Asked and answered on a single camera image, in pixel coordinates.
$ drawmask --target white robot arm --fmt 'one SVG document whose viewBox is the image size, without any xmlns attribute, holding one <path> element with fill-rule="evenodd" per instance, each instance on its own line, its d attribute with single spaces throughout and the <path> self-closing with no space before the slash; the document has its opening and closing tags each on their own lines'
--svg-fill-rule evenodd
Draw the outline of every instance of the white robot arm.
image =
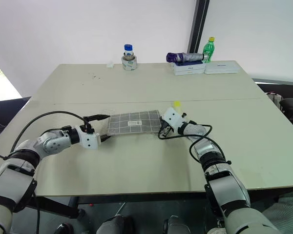
<svg viewBox="0 0 293 234">
<path fill-rule="evenodd" d="M 204 126 L 187 122 L 183 116 L 169 108 L 162 117 L 160 135 L 166 136 L 173 129 L 180 135 L 191 135 L 188 138 L 195 142 L 207 133 Z M 246 188 L 213 140 L 202 138 L 194 148 L 205 174 L 205 190 L 212 211 L 223 216 L 227 234 L 280 234 L 263 214 L 251 208 Z"/>
<path fill-rule="evenodd" d="M 100 134 L 89 134 L 80 126 L 65 126 L 21 143 L 7 157 L 0 167 L 0 234 L 9 233 L 12 212 L 24 209 L 34 193 L 37 182 L 33 175 L 39 162 L 76 143 L 87 149 L 97 149 L 101 144 Z"/>
</svg>

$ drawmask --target white table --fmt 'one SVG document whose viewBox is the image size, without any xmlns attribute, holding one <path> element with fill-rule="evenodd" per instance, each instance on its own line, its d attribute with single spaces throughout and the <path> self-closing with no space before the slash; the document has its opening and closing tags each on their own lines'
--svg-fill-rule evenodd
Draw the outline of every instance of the white table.
<svg viewBox="0 0 293 234">
<path fill-rule="evenodd" d="M 28 121 L 47 111 L 163 113 L 175 100 L 189 119 L 213 126 L 211 136 L 247 189 L 293 187 L 293 126 L 243 70 L 176 77 L 165 63 L 139 64 L 132 72 L 121 65 L 60 65 L 0 135 L 0 154 L 9 153 Z M 93 123 L 104 132 L 106 122 Z M 61 114 L 44 117 L 20 142 L 68 124 L 80 122 Z M 188 154 L 189 143 L 132 134 L 111 137 L 96 151 L 74 145 L 41 162 L 37 195 L 202 192 L 206 182 Z"/>
</svg>

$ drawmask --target white wall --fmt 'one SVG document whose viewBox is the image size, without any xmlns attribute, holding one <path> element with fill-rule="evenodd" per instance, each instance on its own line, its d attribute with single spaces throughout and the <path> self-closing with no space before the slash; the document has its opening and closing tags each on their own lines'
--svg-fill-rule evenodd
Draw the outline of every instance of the white wall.
<svg viewBox="0 0 293 234">
<path fill-rule="evenodd" d="M 293 0 L 210 0 L 199 51 L 236 60 L 252 78 L 293 81 Z"/>
<path fill-rule="evenodd" d="M 138 62 L 187 50 L 195 0 L 0 0 L 0 69 L 30 96 L 61 63 Z"/>
</svg>

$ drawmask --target white box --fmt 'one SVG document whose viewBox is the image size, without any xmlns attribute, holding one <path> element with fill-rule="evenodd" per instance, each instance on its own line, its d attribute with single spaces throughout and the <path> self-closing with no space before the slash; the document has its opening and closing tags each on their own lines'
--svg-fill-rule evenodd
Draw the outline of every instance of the white box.
<svg viewBox="0 0 293 234">
<path fill-rule="evenodd" d="M 213 61 L 205 66 L 205 74 L 238 73 L 239 70 L 235 61 Z"/>
<path fill-rule="evenodd" d="M 201 61 L 172 62 L 171 66 L 176 76 L 202 74 L 204 73 L 204 69 L 205 69 L 205 63 L 202 63 Z"/>
</svg>

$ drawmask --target yellow bottle cap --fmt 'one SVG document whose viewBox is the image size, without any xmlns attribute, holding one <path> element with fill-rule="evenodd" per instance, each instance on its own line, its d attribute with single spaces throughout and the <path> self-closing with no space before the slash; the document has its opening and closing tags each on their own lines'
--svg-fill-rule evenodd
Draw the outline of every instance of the yellow bottle cap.
<svg viewBox="0 0 293 234">
<path fill-rule="evenodd" d="M 174 101 L 174 107 L 179 107 L 179 106 L 181 106 L 180 101 Z"/>
</svg>

